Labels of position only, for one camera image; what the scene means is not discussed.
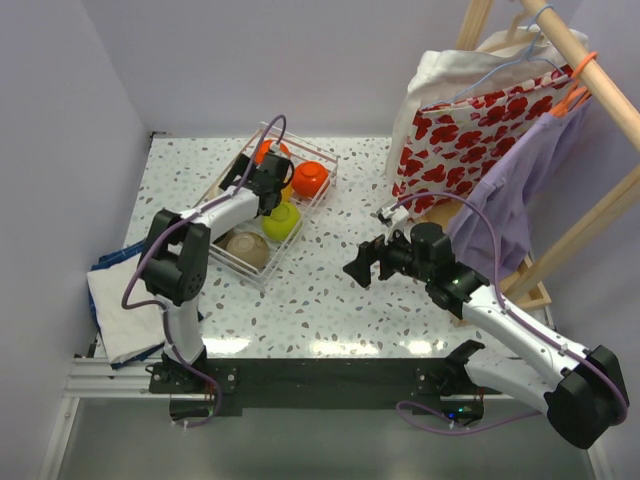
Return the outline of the yellow orange bowl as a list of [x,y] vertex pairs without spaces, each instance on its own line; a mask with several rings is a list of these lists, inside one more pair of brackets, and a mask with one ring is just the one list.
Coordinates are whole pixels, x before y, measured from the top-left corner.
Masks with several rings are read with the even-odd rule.
[[286,185],[282,190],[281,190],[281,201],[282,202],[288,202],[289,199],[291,198],[293,193],[293,187],[292,184],[288,184]]

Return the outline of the lime green bowl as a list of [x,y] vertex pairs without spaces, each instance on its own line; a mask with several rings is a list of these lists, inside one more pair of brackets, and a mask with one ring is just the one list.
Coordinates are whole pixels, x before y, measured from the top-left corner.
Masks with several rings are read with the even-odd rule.
[[262,230],[271,240],[283,242],[297,229],[300,217],[294,204],[282,202],[270,215],[262,218]]

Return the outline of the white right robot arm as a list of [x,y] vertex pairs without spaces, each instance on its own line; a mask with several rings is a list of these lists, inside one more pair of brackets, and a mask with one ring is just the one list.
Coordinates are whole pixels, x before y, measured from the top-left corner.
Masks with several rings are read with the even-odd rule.
[[581,449],[623,423],[629,398],[617,356],[604,346],[589,349],[539,323],[505,300],[484,276],[459,262],[449,238],[435,223],[396,230],[359,245],[343,267],[361,287],[371,267],[387,280],[401,274],[424,284],[440,309],[484,330],[516,357],[506,359],[479,343],[465,343],[448,359],[448,386],[459,393],[474,386],[507,394],[544,415],[554,430]]

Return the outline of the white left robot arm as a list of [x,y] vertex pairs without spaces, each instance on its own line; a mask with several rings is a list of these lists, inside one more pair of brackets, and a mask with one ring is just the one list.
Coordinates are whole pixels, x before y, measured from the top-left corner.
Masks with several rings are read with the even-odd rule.
[[206,355],[198,297],[210,246],[239,224],[271,213],[293,171],[293,162],[284,156],[268,153],[257,164],[240,154],[221,182],[221,195],[182,212],[162,209],[153,217],[135,278],[161,311],[163,354],[176,363],[171,378],[185,392],[200,390],[207,380],[207,368],[198,362]]

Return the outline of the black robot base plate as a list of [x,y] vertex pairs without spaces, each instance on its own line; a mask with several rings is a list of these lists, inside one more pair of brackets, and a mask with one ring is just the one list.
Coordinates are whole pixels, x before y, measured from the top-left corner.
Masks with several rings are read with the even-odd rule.
[[485,413],[485,389],[445,359],[207,359],[196,367],[215,382],[168,358],[145,368],[150,393],[169,396],[174,421],[247,409],[392,410],[403,400],[464,426]]

